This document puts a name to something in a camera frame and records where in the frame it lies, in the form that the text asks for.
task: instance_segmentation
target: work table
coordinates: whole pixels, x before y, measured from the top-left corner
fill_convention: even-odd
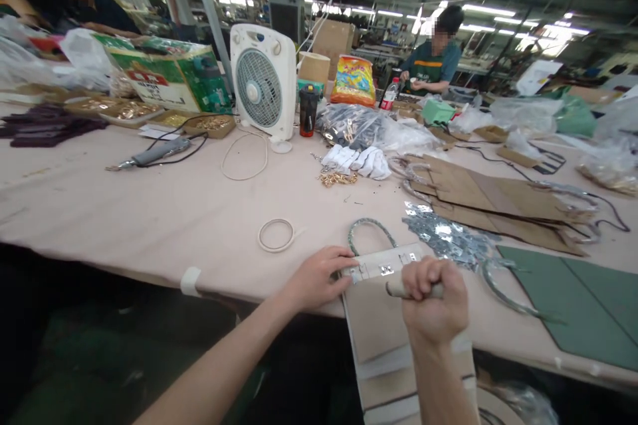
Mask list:
[[[0,106],[3,115],[23,110]],[[209,139],[201,151],[178,164],[120,172],[104,168],[150,144],[151,140],[135,130],[109,126],[50,149],[11,148],[9,140],[0,141],[0,240],[44,256],[79,260],[175,288],[186,270],[194,267],[201,270],[195,284],[199,293],[249,301],[275,293],[304,259],[324,245],[347,246],[351,224],[362,217],[380,221],[399,245],[418,241],[401,218],[405,201],[419,200],[401,188],[396,175],[384,181],[360,177],[354,185],[329,189],[317,180],[321,166],[311,153],[322,156],[327,152],[318,134],[303,138],[296,129],[292,151],[278,155],[268,149],[268,165],[253,179],[224,177],[224,154],[243,134],[235,129],[225,139]],[[574,170],[578,150],[539,145],[562,154],[567,163],[552,176],[525,169],[531,178],[568,183],[602,195],[630,228],[638,228],[635,200],[601,189]],[[481,148],[488,157],[498,158],[495,146]],[[264,154],[264,141],[250,135],[232,148],[226,170],[235,177],[249,176],[261,168]],[[466,149],[450,150],[447,158],[487,175],[520,178],[506,165],[489,163]],[[271,254],[259,246],[257,232],[275,218],[290,221],[296,237],[287,250]],[[614,221],[603,203],[598,218]],[[589,254],[586,259],[638,272],[635,235],[607,225],[602,232],[599,244],[583,246]],[[264,240],[277,247],[288,237],[287,229],[278,225]],[[368,226],[357,229],[354,242],[361,254],[390,247],[380,230]],[[500,244],[557,254],[507,237]],[[638,385],[638,373],[561,352],[541,321],[508,309],[478,275],[466,270],[463,275],[470,297],[469,333],[477,349],[580,380],[607,386]],[[495,275],[512,299],[529,304],[509,271],[499,270]],[[344,316],[341,301],[321,312]]]

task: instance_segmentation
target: white fan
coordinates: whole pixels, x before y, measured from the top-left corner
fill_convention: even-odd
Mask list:
[[[231,68],[242,124],[268,133],[272,146],[290,139],[296,95],[292,40],[258,25],[233,25]]]

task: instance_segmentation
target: green board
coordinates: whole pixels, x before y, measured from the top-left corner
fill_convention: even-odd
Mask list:
[[[638,371],[638,276],[588,262],[499,246],[559,349]]]

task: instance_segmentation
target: hand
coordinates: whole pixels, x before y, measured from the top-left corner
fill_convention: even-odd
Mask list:
[[[403,286],[415,300],[403,300],[403,320],[408,332],[434,347],[449,345],[467,328],[467,291],[456,264],[426,257],[401,271]],[[443,283],[443,299],[423,299],[432,284]]]
[[[352,284],[350,276],[336,281],[330,276],[341,269],[359,267],[353,257],[350,249],[324,247],[301,264],[280,295],[286,298],[295,312],[321,307],[339,297]]]
[[[417,91],[417,90],[427,90],[427,82],[421,81],[421,80],[414,80],[412,82],[412,84],[410,85],[410,89]]]

